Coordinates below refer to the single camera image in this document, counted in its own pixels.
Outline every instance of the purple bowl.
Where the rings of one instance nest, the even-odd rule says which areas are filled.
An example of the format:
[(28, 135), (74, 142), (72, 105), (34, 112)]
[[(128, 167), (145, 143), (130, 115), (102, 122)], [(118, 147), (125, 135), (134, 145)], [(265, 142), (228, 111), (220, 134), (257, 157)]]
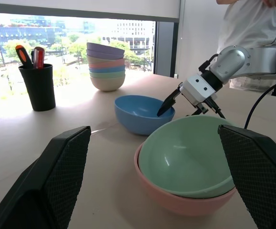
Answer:
[(95, 58), (99, 58), (99, 59), (106, 59), (106, 60), (118, 60), (118, 59), (124, 58), (124, 55), (115, 55), (115, 54), (108, 54), (103, 52), (96, 52), (89, 49), (87, 49), (87, 55)]
[(96, 52), (102, 52), (107, 54), (114, 54), (114, 55), (124, 55), (125, 50), (114, 48), (107, 45), (102, 44), (95, 44), (95, 43), (87, 43), (88, 50), (96, 51)]

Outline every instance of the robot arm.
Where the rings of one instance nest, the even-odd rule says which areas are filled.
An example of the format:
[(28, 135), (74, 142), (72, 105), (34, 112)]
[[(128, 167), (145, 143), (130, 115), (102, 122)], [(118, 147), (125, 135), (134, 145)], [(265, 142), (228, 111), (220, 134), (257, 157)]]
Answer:
[(207, 104), (214, 112), (224, 117), (214, 102), (218, 92), (229, 79), (246, 76), (252, 79), (276, 79), (276, 45), (245, 49), (240, 46), (229, 46), (221, 51), (217, 61), (181, 83), (164, 101), (158, 116), (164, 114), (175, 104), (175, 98), (182, 94), (197, 111), (193, 115), (206, 113), (202, 103)]

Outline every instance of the table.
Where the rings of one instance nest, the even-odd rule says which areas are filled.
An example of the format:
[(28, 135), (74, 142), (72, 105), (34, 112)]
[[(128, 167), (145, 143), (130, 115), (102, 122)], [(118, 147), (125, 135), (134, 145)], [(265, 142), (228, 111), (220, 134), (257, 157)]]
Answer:
[[(160, 208), (140, 188), (133, 155), (146, 137), (129, 134), (118, 124), (113, 102), (124, 94), (164, 100), (180, 82), (158, 75), (128, 75), (124, 86), (111, 93), (87, 90), (84, 85), (69, 86), (56, 93), (57, 107), (51, 111), (37, 113), (31, 108), (14, 111), (12, 105), (4, 107), (7, 112), (0, 113), (0, 201), (54, 136), (90, 125), (93, 131), (100, 131), (91, 136), (83, 185), (69, 228), (256, 228), (238, 194), (212, 216), (187, 218)], [(218, 92), (217, 103), (228, 119), (243, 126), (259, 96), (225, 87)], [(183, 96), (176, 101), (175, 119), (194, 112)], [(276, 140), (276, 97), (264, 98), (249, 129)]]

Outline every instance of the white shirt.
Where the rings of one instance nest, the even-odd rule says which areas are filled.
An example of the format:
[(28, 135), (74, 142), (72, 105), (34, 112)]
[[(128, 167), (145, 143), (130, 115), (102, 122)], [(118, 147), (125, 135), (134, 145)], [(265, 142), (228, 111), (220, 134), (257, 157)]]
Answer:
[[(227, 46), (255, 48), (276, 44), (276, 7), (267, 7), (262, 0), (238, 0), (231, 4), (224, 17), (218, 43), (218, 53)], [(233, 79), (230, 87), (265, 91), (275, 80)]]

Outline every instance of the light blue bowl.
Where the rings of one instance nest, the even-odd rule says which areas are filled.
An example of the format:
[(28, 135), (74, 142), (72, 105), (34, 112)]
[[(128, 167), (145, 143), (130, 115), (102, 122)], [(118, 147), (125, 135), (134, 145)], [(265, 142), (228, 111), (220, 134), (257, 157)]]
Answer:
[(125, 65), (113, 67), (113, 68), (89, 68), (91, 73), (116, 73), (125, 71)]
[(162, 125), (170, 122), (174, 108), (170, 108), (162, 116), (157, 112), (163, 101), (140, 95), (125, 95), (114, 102), (116, 117), (128, 131), (138, 135), (150, 135)]

